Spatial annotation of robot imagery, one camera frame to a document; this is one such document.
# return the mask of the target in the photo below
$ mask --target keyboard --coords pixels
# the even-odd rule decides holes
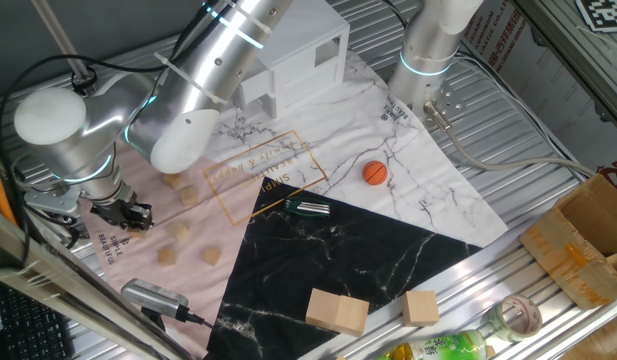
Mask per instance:
[[[74,354],[67,319],[3,283],[0,314],[10,360],[64,360]]]

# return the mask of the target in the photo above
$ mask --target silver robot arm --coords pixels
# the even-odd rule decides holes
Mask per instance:
[[[426,0],[408,23],[390,90],[422,116],[436,101],[462,32],[483,0]]]
[[[163,173],[189,168],[291,2],[208,1],[206,16],[172,57],[188,52],[174,66],[194,84],[166,70],[154,98],[154,80],[139,74],[120,74],[85,99],[66,89],[41,90],[19,105],[15,129],[43,158],[57,185],[77,188],[92,202],[91,212],[124,229],[147,230],[151,206],[137,203],[123,182],[115,141],[121,135]]]

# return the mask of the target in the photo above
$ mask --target qr code marker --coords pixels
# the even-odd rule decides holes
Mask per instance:
[[[617,32],[617,0],[576,0],[584,20],[593,31]]]

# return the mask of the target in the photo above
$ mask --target small basketball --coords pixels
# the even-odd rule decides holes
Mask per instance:
[[[368,184],[379,185],[386,181],[388,169],[386,169],[386,165],[379,161],[371,161],[364,166],[362,174],[364,175],[364,180],[366,180]]]

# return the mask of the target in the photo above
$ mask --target black marble mat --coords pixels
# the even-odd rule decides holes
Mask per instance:
[[[260,192],[255,210],[296,190]],[[215,359],[297,359],[337,335],[304,322],[312,288],[370,302],[370,313],[480,248],[326,199],[329,218],[283,205],[250,220],[208,350]]]

